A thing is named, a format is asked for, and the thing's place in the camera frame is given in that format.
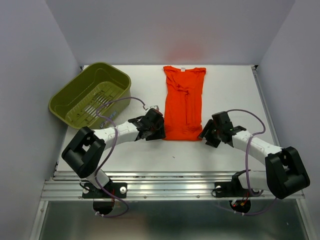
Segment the orange t shirt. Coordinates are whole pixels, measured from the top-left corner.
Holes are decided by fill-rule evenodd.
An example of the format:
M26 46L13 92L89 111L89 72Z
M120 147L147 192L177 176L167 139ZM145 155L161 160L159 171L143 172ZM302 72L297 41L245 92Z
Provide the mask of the orange t shirt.
M198 141L202 132L202 94L205 67L164 66L167 95L164 109L166 141Z

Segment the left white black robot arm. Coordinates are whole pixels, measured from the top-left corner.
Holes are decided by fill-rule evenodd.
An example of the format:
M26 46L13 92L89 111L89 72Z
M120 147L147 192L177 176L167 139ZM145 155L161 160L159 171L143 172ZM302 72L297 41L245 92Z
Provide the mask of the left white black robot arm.
M79 178L86 179L94 186L95 193L106 197L111 193L111 179L98 167L103 152L123 143L165 137L163 114L150 108L145 115L118 126L94 130L82 127L62 151L61 157Z

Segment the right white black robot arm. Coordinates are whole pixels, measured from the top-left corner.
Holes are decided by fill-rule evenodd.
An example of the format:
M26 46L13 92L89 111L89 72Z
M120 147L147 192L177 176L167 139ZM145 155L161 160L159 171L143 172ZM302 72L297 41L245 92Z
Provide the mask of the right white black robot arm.
M229 113L212 115L198 138L217 148L220 143L245 154L245 169L236 172L231 181L215 182L212 194L216 198L259 197L264 191L284 199L310 186L310 178L297 149L270 144L234 126Z

